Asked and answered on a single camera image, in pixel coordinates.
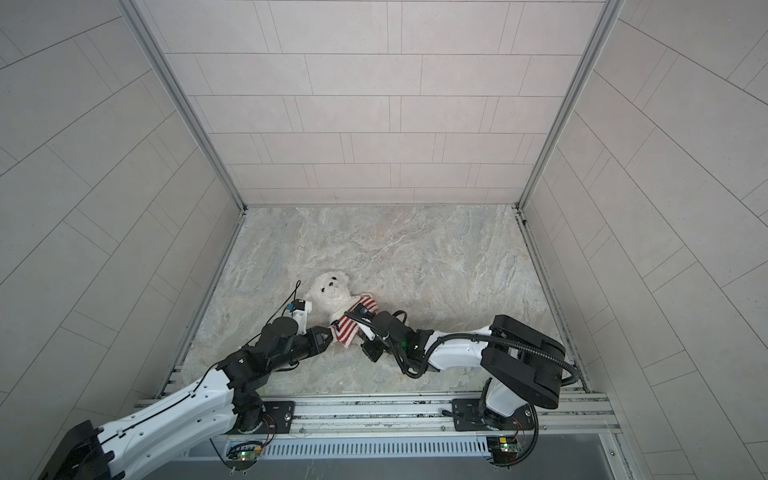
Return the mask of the white plush teddy bear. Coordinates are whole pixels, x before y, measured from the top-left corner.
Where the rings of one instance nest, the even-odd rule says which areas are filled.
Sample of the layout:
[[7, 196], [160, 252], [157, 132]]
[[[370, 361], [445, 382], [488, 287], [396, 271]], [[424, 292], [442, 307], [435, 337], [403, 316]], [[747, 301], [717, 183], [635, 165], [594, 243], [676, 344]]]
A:
[[351, 293], [349, 282], [349, 277], [341, 271], [326, 272], [318, 275], [309, 288], [307, 298], [317, 312], [328, 315], [330, 327], [332, 315], [362, 295]]

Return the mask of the right green circuit board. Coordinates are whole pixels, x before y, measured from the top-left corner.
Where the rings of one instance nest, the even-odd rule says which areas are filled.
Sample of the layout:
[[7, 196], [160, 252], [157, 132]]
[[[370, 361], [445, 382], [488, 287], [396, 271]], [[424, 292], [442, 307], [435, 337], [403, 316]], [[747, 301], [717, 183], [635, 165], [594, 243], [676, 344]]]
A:
[[521, 444], [516, 437], [487, 437], [486, 443], [491, 464], [509, 466], [517, 461]]

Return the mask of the red white striped shirt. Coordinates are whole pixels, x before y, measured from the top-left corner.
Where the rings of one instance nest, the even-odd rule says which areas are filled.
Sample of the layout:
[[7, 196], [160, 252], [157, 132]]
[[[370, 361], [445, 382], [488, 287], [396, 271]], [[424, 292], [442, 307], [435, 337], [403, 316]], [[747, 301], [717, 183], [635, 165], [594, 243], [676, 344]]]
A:
[[349, 306], [338, 310], [332, 315], [331, 329], [334, 338], [345, 348], [348, 348], [353, 343], [370, 340], [363, 334], [360, 326], [346, 315], [346, 312], [358, 303], [362, 303], [375, 315], [379, 312], [375, 299], [370, 294], [362, 294], [354, 298]]

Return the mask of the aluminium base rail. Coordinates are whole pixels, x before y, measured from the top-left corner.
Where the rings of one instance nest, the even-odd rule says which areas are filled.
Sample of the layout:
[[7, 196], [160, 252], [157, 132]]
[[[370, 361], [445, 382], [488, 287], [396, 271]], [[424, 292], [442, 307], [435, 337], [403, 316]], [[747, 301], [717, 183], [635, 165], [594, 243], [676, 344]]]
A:
[[549, 437], [588, 436], [618, 454], [619, 422], [608, 397], [567, 389], [555, 410], [524, 406], [500, 430], [480, 420], [479, 393], [275, 396], [278, 425], [260, 460], [480, 457], [496, 438], [515, 448]]

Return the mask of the aluminium corner post right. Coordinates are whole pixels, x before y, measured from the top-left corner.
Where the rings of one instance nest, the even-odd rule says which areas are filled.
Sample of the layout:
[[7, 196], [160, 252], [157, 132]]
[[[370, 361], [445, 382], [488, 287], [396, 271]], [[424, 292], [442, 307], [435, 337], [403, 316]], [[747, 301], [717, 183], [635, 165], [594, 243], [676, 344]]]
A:
[[576, 103], [581, 95], [587, 80], [593, 71], [600, 52], [605, 45], [610, 32], [616, 23], [620, 10], [624, 4], [621, 0], [608, 0], [605, 2], [600, 16], [598, 17], [595, 28], [589, 37], [585, 51], [577, 65], [577, 69], [566, 90], [561, 106], [557, 111], [553, 124], [548, 132], [542, 149], [537, 157], [537, 161], [531, 172], [523, 190], [520, 201], [517, 203], [517, 210], [523, 212], [530, 203], [536, 185], [538, 184], [546, 164], [551, 157], [562, 132], [567, 125], [568, 119], [575, 109]]

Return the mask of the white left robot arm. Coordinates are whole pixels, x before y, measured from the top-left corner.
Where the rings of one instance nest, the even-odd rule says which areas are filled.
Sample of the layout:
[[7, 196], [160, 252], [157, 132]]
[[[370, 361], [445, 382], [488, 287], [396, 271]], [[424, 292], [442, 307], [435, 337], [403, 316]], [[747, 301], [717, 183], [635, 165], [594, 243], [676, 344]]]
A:
[[277, 429], [259, 395], [270, 375], [319, 355], [334, 340], [328, 327], [301, 333], [280, 317], [252, 346], [215, 363], [182, 390], [121, 419], [71, 428], [43, 468], [43, 479], [142, 479], [198, 443], [230, 430]]

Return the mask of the aluminium corner post left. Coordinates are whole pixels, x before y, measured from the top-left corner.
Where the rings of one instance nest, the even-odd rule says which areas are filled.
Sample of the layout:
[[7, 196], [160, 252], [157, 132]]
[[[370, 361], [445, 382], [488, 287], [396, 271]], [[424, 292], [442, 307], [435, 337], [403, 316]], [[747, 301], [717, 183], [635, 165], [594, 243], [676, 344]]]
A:
[[227, 172], [221, 157], [210, 141], [208, 134], [205, 132], [203, 124], [199, 116], [195, 113], [189, 98], [183, 92], [180, 83], [172, 72], [170, 64], [163, 55], [159, 44], [153, 37], [136, 2], [130, 0], [116, 0], [115, 3], [127, 23], [129, 30], [155, 71], [161, 85], [169, 95], [174, 106], [177, 108], [182, 121], [185, 123], [205, 158], [211, 163], [216, 174], [224, 183], [224, 186], [235, 202], [235, 205], [238, 207], [241, 214], [244, 215], [247, 211], [246, 204], [241, 198], [234, 181]]

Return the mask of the green circuit board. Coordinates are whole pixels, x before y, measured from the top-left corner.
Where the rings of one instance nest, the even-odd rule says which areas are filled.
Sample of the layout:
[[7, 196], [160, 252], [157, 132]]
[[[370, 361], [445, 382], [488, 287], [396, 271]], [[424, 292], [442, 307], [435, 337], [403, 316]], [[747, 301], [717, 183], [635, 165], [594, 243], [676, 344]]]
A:
[[487, 437], [486, 443], [491, 464], [509, 466], [517, 461], [521, 444], [516, 437]]
[[247, 441], [232, 446], [228, 450], [226, 458], [233, 462], [255, 463], [263, 449], [264, 443], [262, 441]]

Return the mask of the left green circuit board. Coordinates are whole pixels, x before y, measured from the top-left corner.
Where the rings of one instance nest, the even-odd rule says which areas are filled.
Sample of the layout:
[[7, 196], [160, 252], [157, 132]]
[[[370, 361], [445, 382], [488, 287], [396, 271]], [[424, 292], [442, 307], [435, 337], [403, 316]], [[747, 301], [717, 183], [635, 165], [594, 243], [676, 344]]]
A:
[[264, 443], [262, 441], [247, 441], [232, 446], [228, 450], [226, 458], [233, 462], [255, 463], [263, 449]]

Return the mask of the aluminium corner post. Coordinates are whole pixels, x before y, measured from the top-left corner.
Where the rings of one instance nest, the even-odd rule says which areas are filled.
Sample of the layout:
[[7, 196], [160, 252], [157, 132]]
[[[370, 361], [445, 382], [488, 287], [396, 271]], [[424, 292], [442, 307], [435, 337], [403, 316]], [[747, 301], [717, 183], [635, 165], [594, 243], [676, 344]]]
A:
[[211, 163], [216, 174], [224, 183], [224, 186], [235, 202], [235, 205], [238, 207], [241, 214], [244, 215], [247, 211], [246, 204], [241, 198], [234, 181], [227, 172], [221, 157], [210, 141], [208, 134], [205, 132], [203, 124], [199, 116], [195, 113], [189, 98], [183, 92], [180, 83], [172, 72], [170, 64], [163, 55], [159, 44], [153, 37], [136, 2], [130, 0], [116, 0], [115, 3], [127, 23], [129, 30], [155, 71], [161, 85], [169, 95], [174, 106], [177, 108], [182, 121], [185, 123], [205, 158]]
[[608, 0], [605, 2], [600, 16], [598, 17], [595, 28], [589, 37], [585, 51], [577, 65], [577, 69], [566, 90], [561, 106], [557, 111], [553, 124], [548, 132], [542, 149], [537, 157], [537, 161], [531, 172], [523, 190], [520, 201], [517, 203], [517, 210], [523, 212], [530, 203], [536, 185], [538, 184], [546, 164], [551, 157], [562, 132], [567, 125], [568, 119], [575, 109], [576, 103], [581, 95], [587, 80], [593, 71], [600, 52], [605, 45], [610, 32], [616, 23], [620, 10], [624, 4], [621, 0]]

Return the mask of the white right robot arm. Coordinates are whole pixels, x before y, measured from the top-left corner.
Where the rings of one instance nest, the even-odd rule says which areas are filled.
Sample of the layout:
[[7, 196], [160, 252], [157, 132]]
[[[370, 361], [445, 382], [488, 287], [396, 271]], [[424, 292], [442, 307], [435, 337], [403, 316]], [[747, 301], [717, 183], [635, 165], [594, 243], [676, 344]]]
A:
[[561, 388], [581, 380], [560, 342], [510, 316], [497, 315], [488, 327], [460, 333], [414, 330], [405, 317], [403, 311], [354, 314], [365, 336], [363, 351], [372, 362], [390, 354], [412, 379], [451, 368], [486, 371], [490, 378], [478, 405], [467, 413], [460, 407], [446, 413], [471, 428], [533, 430], [535, 409], [556, 409]]

